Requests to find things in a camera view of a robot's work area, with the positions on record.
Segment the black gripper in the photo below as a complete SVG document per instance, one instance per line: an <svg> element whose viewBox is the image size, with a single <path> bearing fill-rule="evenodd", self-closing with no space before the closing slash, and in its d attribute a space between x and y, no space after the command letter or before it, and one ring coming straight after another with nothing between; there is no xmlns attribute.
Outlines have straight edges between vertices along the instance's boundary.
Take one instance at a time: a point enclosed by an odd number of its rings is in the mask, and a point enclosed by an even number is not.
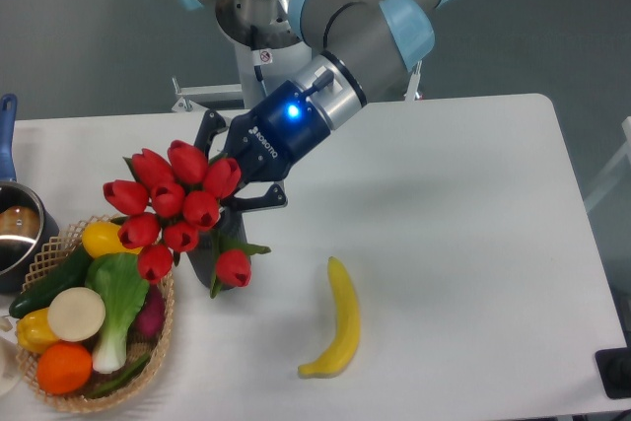
<svg viewBox="0 0 631 421"><path fill-rule="evenodd" d="M234 118L231 124L230 119L218 111L206 109L194 147L207 159L216 156L235 159L241 169L241 186L280 181L330 135L329 125L310 102L311 95L318 91L315 85L303 90L287 81L250 111ZM223 150L212 155L214 138L227 131ZM231 196L223 200L220 213L256 212L283 208L287 204L283 186L274 182L259 196Z"/></svg>

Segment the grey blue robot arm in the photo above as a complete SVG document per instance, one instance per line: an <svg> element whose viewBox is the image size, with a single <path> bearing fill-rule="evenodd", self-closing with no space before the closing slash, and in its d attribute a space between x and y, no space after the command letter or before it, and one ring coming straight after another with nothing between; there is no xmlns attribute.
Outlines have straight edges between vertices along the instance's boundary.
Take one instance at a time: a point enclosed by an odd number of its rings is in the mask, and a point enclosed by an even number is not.
<svg viewBox="0 0 631 421"><path fill-rule="evenodd" d="M232 43L245 113L207 113L197 145L218 133L241 169L241 185L268 191L221 201L231 214L282 206L282 180L330 133L412 74L434 46L428 12L451 0L180 0L212 7Z"/></svg>

